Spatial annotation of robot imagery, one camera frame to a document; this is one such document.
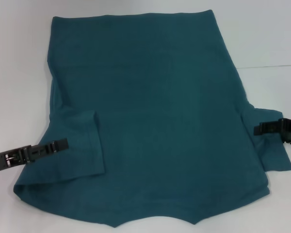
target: folded fabric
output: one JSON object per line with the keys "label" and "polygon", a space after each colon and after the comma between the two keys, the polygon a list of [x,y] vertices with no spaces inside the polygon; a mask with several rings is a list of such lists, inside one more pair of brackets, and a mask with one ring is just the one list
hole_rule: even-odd
{"label": "folded fabric", "polygon": [[41,210],[118,226],[190,223],[269,194],[265,171],[291,170],[282,117],[249,104],[212,11],[55,17],[50,124],[69,149],[26,165],[14,187]]}

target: teal t-shirt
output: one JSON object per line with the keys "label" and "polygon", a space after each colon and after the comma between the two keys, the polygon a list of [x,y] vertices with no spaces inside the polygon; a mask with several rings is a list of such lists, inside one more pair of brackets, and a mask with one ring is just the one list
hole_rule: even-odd
{"label": "teal t-shirt", "polygon": [[26,165],[15,193],[41,210],[118,226],[190,223],[267,194],[265,171],[291,170],[282,117],[249,104],[212,11],[55,17],[50,123],[69,149]]}

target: white surface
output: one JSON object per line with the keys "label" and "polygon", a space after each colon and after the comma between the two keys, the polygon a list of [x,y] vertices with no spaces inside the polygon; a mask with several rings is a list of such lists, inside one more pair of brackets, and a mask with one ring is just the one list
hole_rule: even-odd
{"label": "white surface", "polygon": [[[291,65],[291,0],[0,0],[0,151],[36,144],[49,114],[46,65],[53,16],[212,9],[237,68]],[[291,67],[240,69],[249,100],[291,118]],[[291,158],[291,146],[287,146]],[[116,229],[55,216],[19,201],[21,167],[0,172],[0,233],[291,233],[291,171],[269,172],[271,195],[197,225],[152,217]]]}

